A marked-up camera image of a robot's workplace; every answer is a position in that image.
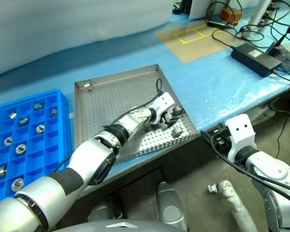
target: white pipe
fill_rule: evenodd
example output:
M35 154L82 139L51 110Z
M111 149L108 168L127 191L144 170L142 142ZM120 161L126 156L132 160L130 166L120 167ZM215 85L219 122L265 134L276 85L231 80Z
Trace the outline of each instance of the white pipe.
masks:
M218 184L218 192L222 193L225 199L232 206L232 214L242 232L258 232L248 210L237 195L229 180L223 180Z

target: silver robot arm segment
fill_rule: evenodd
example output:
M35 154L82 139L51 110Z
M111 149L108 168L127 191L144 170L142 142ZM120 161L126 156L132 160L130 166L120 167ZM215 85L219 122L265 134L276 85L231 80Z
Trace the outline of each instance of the silver robot arm segment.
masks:
M120 148L145 123L157 124L174 106L165 92L147 107L133 110L72 154L69 165L27 185L0 202L0 232L45 232L65 215L88 185L99 184L113 166Z
M225 122L231 134L228 160L242 164L246 170L290 187L290 166L265 152L258 151L255 132L247 115L238 115ZM269 229L273 232L290 232L290 201L282 195L252 180L264 200ZM290 196L290 190L267 182Z

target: metal tray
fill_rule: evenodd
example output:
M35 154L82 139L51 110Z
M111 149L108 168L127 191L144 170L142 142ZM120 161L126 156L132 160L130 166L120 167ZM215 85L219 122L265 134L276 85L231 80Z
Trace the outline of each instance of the metal tray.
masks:
M182 107L158 64L75 82L75 147L102 130L123 112L151 99L156 93L156 80L163 81L163 91ZM180 126L183 133L174 138L172 130ZM117 162L167 146L185 143L197 137L197 130L186 113L170 128L145 125L120 150Z

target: table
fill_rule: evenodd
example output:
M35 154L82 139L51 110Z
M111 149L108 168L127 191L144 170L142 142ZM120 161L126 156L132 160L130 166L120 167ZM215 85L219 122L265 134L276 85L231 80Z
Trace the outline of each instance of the table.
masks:
M286 9L282 7L278 16ZM245 10L243 19L248 21L250 16L245 14L252 11ZM290 15L282 22L290 24ZM198 130L209 129L290 88L286 80L277 76L262 78L238 63L230 57L229 48L191 62L181 62L155 32L187 23L190 22L186 15L173 15L170 23L156 29L67 49L4 73L0 76L0 104L59 88L69 101L74 138L74 82L79 80L158 63ZM286 28L277 26L277 29L285 31ZM269 29L265 35L258 45L268 46L273 41ZM166 154L169 149L172 148L115 165L104 184ZM100 186L87 188L83 195Z

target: blue plastic crate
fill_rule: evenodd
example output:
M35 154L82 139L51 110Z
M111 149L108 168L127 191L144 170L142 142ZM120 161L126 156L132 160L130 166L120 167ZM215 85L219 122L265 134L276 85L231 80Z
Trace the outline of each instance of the blue plastic crate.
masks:
M43 108L34 109L35 103ZM57 116L52 116L57 109ZM19 125L23 118L29 123ZM45 125L43 133L37 133L36 127ZM5 145L4 140L11 136L12 143ZM18 155L15 148L26 144L26 151ZM12 182L21 177L25 186L43 175L49 174L67 155L72 152L68 100L59 89L31 95L0 106L0 167L6 166L7 172L0 177L0 200L15 194L11 190ZM62 170L68 161L59 168Z

